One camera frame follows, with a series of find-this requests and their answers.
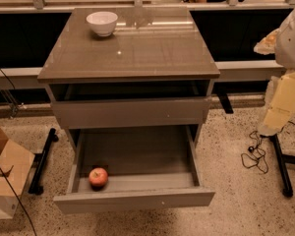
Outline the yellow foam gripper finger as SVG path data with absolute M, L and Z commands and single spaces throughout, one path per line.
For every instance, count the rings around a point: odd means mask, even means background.
M 295 72 L 272 77 L 265 91 L 265 106 L 260 115 L 258 132 L 273 136 L 280 132 L 295 114 Z

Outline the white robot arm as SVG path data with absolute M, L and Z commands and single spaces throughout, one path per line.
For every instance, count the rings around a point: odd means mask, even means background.
M 269 137 L 280 132 L 295 114 L 295 8 L 278 29 L 256 44 L 254 51 L 273 54 L 276 63 L 286 69 L 283 76 L 272 77 L 267 85 L 258 132 Z

